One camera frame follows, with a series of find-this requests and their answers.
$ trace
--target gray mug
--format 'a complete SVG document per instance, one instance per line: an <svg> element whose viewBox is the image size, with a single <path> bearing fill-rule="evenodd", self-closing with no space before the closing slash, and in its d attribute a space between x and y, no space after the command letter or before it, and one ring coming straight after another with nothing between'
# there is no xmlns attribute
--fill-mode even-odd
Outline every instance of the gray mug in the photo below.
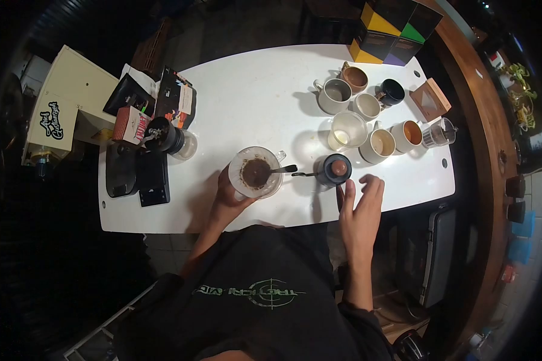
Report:
<svg viewBox="0 0 542 361"><path fill-rule="evenodd" d="M351 99L351 87L341 79L329 79L323 86L316 79L313 86L319 92L317 103L328 114L335 115L347 109Z"/></svg>

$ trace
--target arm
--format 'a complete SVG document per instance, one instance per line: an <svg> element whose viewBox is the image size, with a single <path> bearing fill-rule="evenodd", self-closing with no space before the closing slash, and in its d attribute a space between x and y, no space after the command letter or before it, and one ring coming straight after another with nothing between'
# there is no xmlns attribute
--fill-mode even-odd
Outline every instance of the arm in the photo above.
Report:
<svg viewBox="0 0 542 361"><path fill-rule="evenodd" d="M235 199L235 188L229 180L228 170L229 165L227 165L221 174L219 174L217 196L211 206L211 211L205 227L181 269L182 278L188 278L189 274L192 273L197 263L201 260L203 254L217 242L225 228L227 228L227 226L236 219L245 208L257 200L257 198L246 198L241 201Z"/></svg>
<svg viewBox="0 0 542 361"><path fill-rule="evenodd" d="M357 308L373 310L372 257L373 244L382 217L384 182L371 174L360 179L363 195L354 210L355 184L347 180L345 192L338 187L343 205L339 214L341 238L347 253L349 277L343 299Z"/></svg>

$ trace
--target white mug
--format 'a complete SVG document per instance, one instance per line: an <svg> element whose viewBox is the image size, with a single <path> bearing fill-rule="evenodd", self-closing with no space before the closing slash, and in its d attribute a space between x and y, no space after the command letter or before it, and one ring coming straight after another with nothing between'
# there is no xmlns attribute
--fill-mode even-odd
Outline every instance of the white mug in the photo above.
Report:
<svg viewBox="0 0 542 361"><path fill-rule="evenodd" d="M355 97L353 102L353 111L361 115L365 121L369 122L379 116L382 106L379 100L371 94L362 93Z"/></svg>
<svg viewBox="0 0 542 361"><path fill-rule="evenodd" d="M361 157L371 164L385 161L395 151L394 136L383 129L379 120L376 121L373 131L368 135L368 140L360 147Z"/></svg>
<svg viewBox="0 0 542 361"><path fill-rule="evenodd" d="M329 79L322 86L319 80L313 82L319 92L317 102L324 112L335 115L347 109L351 99L351 87L341 79Z"/></svg>
<svg viewBox="0 0 542 361"><path fill-rule="evenodd" d="M407 153L419 146L423 139L419 125L413 120L394 125L391 128L391 134L395 139L395 148L402 153Z"/></svg>

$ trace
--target black t-shirt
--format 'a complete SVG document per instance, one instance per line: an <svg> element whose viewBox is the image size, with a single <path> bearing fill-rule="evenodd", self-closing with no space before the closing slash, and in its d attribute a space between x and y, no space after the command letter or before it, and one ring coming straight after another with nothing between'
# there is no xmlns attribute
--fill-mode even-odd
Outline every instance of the black t-shirt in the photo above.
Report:
<svg viewBox="0 0 542 361"><path fill-rule="evenodd" d="M221 236L187 280L159 278L115 338L118 359L392 360L372 312L334 299L326 242L252 226Z"/></svg>

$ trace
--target wooden box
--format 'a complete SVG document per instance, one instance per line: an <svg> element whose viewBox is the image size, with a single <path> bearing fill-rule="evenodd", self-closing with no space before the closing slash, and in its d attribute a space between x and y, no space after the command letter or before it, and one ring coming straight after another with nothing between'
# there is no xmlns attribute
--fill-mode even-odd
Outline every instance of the wooden box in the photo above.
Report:
<svg viewBox="0 0 542 361"><path fill-rule="evenodd" d="M430 122L451 109L451 104L433 78L427 79L418 89L410 91L414 103Z"/></svg>

